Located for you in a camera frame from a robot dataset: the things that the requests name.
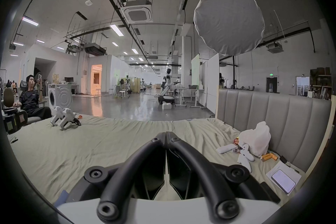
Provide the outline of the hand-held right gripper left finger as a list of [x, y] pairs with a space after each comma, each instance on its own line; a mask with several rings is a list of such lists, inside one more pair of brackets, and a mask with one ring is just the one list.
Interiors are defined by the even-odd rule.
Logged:
[[126, 222], [131, 199], [154, 200], [165, 183], [165, 133], [137, 149], [123, 163], [91, 166], [70, 191], [66, 204], [99, 199], [102, 222]]

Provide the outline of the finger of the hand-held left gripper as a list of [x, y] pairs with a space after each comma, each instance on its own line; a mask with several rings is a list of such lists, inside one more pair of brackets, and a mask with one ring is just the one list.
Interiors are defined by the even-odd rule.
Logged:
[[7, 134], [14, 134], [20, 130], [21, 127], [27, 125], [27, 112], [24, 110], [18, 110], [17, 108], [5, 108], [3, 121]]

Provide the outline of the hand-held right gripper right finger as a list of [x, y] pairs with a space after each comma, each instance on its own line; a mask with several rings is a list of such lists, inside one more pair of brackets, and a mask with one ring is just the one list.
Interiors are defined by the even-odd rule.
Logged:
[[263, 222], [268, 194], [240, 165], [211, 163], [173, 132], [166, 133], [169, 183], [181, 200], [204, 198], [211, 222]]

